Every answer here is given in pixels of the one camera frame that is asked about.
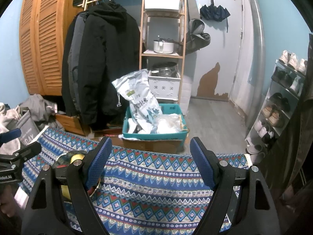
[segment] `white door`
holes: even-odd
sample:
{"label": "white door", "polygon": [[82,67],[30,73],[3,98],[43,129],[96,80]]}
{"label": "white door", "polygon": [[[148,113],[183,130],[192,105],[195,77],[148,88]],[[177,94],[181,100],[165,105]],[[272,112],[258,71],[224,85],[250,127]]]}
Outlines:
{"label": "white door", "polygon": [[[211,0],[199,0],[200,8],[209,6]],[[191,95],[205,99],[228,100],[234,83],[241,38],[242,38],[242,0],[214,0],[214,5],[227,8],[226,19],[222,22],[207,21],[205,33],[210,34],[209,46],[197,51],[196,67]]]}

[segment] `jacket hood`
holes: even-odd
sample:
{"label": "jacket hood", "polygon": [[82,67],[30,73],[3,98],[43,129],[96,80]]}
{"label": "jacket hood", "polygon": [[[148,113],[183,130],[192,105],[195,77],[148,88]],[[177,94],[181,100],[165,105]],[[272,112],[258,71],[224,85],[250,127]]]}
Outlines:
{"label": "jacket hood", "polygon": [[126,24],[126,9],[115,2],[100,3],[88,9],[89,15],[95,15],[103,18],[109,24],[118,26]]}

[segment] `white rice bag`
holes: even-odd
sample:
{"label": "white rice bag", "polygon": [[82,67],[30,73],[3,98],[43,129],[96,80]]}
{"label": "white rice bag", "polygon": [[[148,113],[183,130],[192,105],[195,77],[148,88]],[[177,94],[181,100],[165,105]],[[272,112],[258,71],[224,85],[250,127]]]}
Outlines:
{"label": "white rice bag", "polygon": [[162,114],[157,99],[150,91],[148,70],[129,73],[112,82],[117,92],[130,103],[132,118],[146,133],[150,133],[154,118]]}

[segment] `zigzag pattern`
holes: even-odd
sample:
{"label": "zigzag pattern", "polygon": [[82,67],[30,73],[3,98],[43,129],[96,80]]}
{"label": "zigzag pattern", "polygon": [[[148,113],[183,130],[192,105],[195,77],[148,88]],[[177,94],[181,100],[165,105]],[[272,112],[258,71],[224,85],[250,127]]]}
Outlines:
{"label": "zigzag pattern", "polygon": [[[20,184],[30,194],[45,164],[53,164],[71,150],[89,151],[97,142],[48,128],[38,139],[42,152],[25,163]],[[217,155],[231,165],[248,168],[244,155]],[[239,188],[234,188],[238,196]],[[190,235],[212,197],[191,156],[167,155],[113,146],[92,196],[110,234]],[[80,231],[71,203],[65,203],[70,224]],[[221,231],[229,229],[225,217]]]}

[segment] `metal screw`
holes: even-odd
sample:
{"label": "metal screw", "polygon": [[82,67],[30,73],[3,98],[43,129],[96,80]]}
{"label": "metal screw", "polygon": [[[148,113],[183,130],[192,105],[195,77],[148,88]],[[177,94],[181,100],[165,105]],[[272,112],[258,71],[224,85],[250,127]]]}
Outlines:
{"label": "metal screw", "polygon": [[42,167],[42,169],[44,171],[47,171],[48,169],[50,169],[50,165],[46,164],[45,166]]}
{"label": "metal screw", "polygon": [[251,169],[252,169],[252,171],[254,171],[254,172],[258,172],[258,171],[259,171],[259,168],[256,167],[256,166],[252,166]]}
{"label": "metal screw", "polygon": [[81,160],[75,160],[74,162],[73,162],[73,164],[75,165],[75,166],[79,166],[79,165],[81,165],[81,163],[82,163],[82,161]]}
{"label": "metal screw", "polygon": [[223,167],[226,167],[228,165],[228,162],[226,162],[225,160],[219,161],[219,163]]}

